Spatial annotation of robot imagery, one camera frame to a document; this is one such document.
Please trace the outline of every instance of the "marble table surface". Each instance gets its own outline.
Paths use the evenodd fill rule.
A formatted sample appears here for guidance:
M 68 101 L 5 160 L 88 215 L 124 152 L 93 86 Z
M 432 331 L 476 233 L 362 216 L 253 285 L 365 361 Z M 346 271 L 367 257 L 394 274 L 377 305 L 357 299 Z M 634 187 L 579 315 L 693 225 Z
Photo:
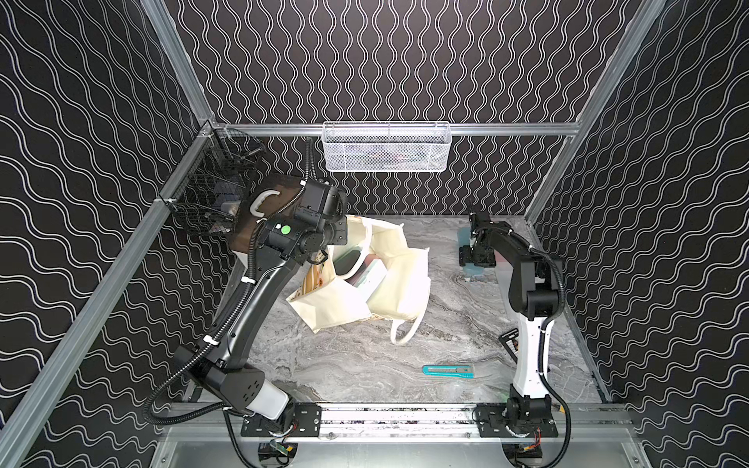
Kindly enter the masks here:
M 467 218 L 385 218 L 404 223 L 409 246 L 430 249 L 431 296 L 424 320 L 403 346 L 390 343 L 389 320 L 349 323 L 317 334 L 285 298 L 303 267 L 270 310 L 250 362 L 301 401 L 447 403 L 505 401 L 515 364 L 497 340 L 515 328 L 492 270 L 466 281 L 458 265 L 459 228 Z M 507 219 L 527 235 L 522 219 Z M 407 330 L 408 323 L 401 326 Z M 601 399 L 566 320 L 551 334 L 549 381 L 567 402 Z M 473 363 L 477 378 L 427 377 L 423 365 Z

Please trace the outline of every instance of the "metal mounting plate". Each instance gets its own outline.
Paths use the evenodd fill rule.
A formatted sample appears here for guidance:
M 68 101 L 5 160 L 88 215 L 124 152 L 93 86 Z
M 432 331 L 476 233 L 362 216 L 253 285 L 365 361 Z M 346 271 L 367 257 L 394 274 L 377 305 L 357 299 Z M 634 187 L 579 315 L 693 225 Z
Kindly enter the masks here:
M 513 434 L 507 428 L 507 418 L 503 416 L 504 404 L 478 404 L 473 418 L 479 428 L 480 437 L 531 437 L 529 434 Z M 540 424 L 541 437 L 558 437 L 559 431 L 553 419 Z
M 294 406 L 294 415 L 291 420 L 297 422 L 297 428 L 292 431 L 289 437 L 318 437 L 320 435 L 320 415 L 322 408 L 314 403 L 297 403 Z M 252 417 L 244 418 L 240 435 L 242 437 L 272 437 L 273 435 L 266 429 L 267 420 L 255 414 Z

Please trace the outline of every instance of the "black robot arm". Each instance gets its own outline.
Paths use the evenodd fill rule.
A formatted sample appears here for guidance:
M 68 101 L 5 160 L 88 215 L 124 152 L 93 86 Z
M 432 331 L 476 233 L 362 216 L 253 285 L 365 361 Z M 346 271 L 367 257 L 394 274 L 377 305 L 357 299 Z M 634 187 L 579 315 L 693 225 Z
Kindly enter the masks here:
M 177 349 L 177 364 L 189 366 L 187 373 L 193 379 L 237 412 L 251 413 L 246 408 L 266 384 L 263 371 L 247 362 L 255 336 L 299 268 L 314 261 L 320 251 L 327 255 L 326 246 L 346 244 L 345 206 L 345 195 L 334 186 L 307 181 L 290 216 L 277 213 L 258 226 L 244 284 L 233 292 L 204 338 L 201 350 L 210 349 L 197 360 L 201 350 Z

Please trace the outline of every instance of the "cable tie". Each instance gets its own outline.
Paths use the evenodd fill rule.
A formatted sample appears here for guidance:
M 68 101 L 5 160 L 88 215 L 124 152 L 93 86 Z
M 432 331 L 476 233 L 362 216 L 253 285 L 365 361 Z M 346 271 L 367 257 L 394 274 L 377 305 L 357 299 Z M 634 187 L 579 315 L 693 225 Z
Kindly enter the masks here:
M 219 345 L 219 342 L 216 341 L 216 340 L 214 340 L 213 336 L 211 336 L 211 335 L 204 336 L 203 337 L 203 341 L 205 341 L 206 343 L 211 343 L 213 346 L 218 346 Z

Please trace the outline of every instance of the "wavy line pattern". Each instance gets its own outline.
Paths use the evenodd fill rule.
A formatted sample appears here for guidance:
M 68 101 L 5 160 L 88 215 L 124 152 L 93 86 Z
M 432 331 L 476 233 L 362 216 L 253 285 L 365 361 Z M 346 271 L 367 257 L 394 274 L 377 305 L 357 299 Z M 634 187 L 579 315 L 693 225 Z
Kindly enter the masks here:
M 248 140 L 234 130 L 217 130 L 231 150 L 247 149 Z M 447 170 L 372 173 L 333 172 L 325 169 L 319 139 L 313 147 L 319 177 L 329 177 L 348 194 L 349 213 L 360 215 L 416 214 L 455 215 L 467 213 L 471 202 L 497 215 L 521 215 L 564 137 L 456 137 Z M 268 151 L 258 164 L 262 176 L 271 172 L 303 173 L 305 151 L 302 138 L 270 138 Z
M 568 122 L 639 0 L 167 0 L 228 123 Z
M 669 1 L 537 229 L 653 466 L 749 466 L 749 1 Z
M 160 433 L 141 420 L 139 407 L 174 370 L 174 349 L 198 343 L 233 261 L 223 240 L 189 237 L 169 220 L 23 466 L 96 467 L 110 460 L 114 467 L 147 467 Z M 181 399 L 186 383 L 173 385 L 157 407 Z
M 199 122 L 138 0 L 0 12 L 1 428 Z M 137 406 L 210 320 L 230 262 L 217 240 L 166 226 L 25 466 L 147 466 L 155 434 Z
M 137 1 L 0 11 L 1 425 L 198 123 Z

